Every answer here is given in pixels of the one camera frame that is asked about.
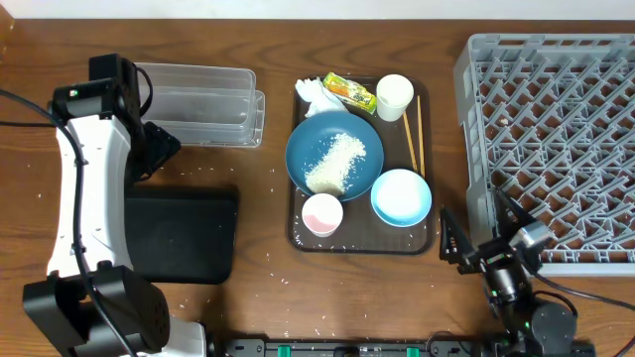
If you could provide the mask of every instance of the paper cup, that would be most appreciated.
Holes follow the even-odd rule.
[[[339,227],[344,210],[337,198],[319,193],[311,196],[302,207],[302,220],[317,237],[328,237]]]
[[[377,83],[377,114],[388,122],[401,118],[414,95],[415,88],[408,78],[386,75]]]

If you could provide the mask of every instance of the blue bowl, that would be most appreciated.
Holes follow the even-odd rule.
[[[394,227],[410,227],[426,218],[433,196],[422,177],[398,169],[384,173],[375,181],[370,204],[384,222]]]
[[[356,198],[370,188],[381,174],[384,165],[384,148],[375,129],[358,116],[346,112],[316,114],[298,125],[287,143],[287,172],[294,184],[304,193],[314,193],[307,187],[305,173],[326,155],[337,134],[348,134],[364,144],[366,157],[356,160],[355,172],[349,173],[351,185],[338,199]]]

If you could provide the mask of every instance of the white wall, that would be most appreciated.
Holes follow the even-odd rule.
[[[0,4],[16,19],[635,19],[635,0],[0,0]]]

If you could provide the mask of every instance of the white cloth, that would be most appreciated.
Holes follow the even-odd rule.
[[[328,89],[324,88],[324,85],[321,83],[319,78],[314,80],[298,79],[298,82],[296,83],[296,90],[304,101],[311,104],[307,115],[305,115],[307,118],[327,111],[348,112],[344,104],[342,104],[336,96],[328,91]]]

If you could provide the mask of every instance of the pink liquid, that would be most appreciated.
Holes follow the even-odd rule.
[[[307,227],[317,233],[330,232],[331,230],[335,229],[335,227],[337,227],[336,224],[322,222],[314,214],[307,214],[304,218]]]

